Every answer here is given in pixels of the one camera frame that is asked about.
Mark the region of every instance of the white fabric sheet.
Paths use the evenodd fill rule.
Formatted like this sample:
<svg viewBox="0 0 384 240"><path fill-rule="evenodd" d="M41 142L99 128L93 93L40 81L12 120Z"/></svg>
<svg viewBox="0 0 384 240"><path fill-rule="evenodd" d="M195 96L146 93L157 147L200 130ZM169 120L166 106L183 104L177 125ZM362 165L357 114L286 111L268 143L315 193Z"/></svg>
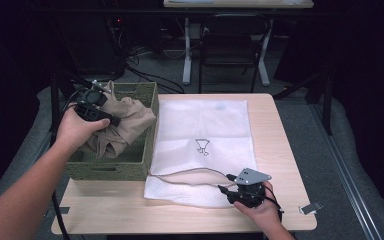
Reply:
<svg viewBox="0 0 384 240"><path fill-rule="evenodd" d="M160 101L145 198L227 207L217 185L246 167L257 170L246 101Z"/></svg>

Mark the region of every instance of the drawing on cloth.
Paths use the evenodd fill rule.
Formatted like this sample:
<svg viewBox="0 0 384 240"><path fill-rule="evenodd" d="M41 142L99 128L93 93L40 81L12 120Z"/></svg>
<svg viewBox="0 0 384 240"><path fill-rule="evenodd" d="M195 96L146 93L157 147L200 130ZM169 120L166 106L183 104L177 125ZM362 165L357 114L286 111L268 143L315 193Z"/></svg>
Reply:
<svg viewBox="0 0 384 240"><path fill-rule="evenodd" d="M209 140L207 140L207 139L196 139L195 141L199 145L199 148L197 149L199 153L204 154L204 156L207 156L208 154L210 154L209 152L205 151L205 148L207 148L208 143L210 143Z"/></svg>

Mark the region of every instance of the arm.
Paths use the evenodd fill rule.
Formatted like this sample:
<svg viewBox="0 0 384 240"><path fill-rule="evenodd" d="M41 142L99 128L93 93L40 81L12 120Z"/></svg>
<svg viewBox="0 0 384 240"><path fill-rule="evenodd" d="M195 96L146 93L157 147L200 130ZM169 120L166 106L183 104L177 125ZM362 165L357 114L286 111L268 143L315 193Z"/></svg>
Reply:
<svg viewBox="0 0 384 240"><path fill-rule="evenodd" d="M69 108L54 145L0 196L0 239L33 239L65 164L109 120L86 122Z"/></svg>
<svg viewBox="0 0 384 240"><path fill-rule="evenodd" d="M269 182L264 182L264 186L273 191L273 186ZM266 189L266 196L274 198L273 194ZM293 240L292 235L281 224L277 207L270 201L264 201L256 208L248 208L240 202L234 203L235 207L243 214L247 215L263 231L270 240Z"/></svg>

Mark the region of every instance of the person's right hand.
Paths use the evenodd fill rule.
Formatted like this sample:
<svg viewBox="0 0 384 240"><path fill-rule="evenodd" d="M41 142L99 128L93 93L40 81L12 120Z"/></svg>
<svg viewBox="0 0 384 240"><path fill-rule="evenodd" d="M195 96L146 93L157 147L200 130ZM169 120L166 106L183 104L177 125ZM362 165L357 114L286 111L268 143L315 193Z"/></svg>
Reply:
<svg viewBox="0 0 384 240"><path fill-rule="evenodd" d="M273 192L273 186L270 182L266 181L262 184ZM266 189L266 196L274 200L272 192ZM235 202L234 206L251 218L269 239L293 239L281 224L277 206L271 201L266 200L256 208L248 208L240 202Z"/></svg>

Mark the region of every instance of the metal clip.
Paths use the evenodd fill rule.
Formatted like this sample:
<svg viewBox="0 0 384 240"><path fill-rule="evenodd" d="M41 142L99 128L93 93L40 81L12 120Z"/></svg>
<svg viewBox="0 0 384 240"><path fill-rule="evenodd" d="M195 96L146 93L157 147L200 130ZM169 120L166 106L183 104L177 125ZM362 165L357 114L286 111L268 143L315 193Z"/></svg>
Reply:
<svg viewBox="0 0 384 240"><path fill-rule="evenodd" d="M307 215L309 213L316 214L317 210L322 209L322 208L323 208L323 206L319 202L315 202L315 203L310 203L309 205L307 205L305 207L299 207L299 211L300 211L300 213L303 213L305 215Z"/></svg>

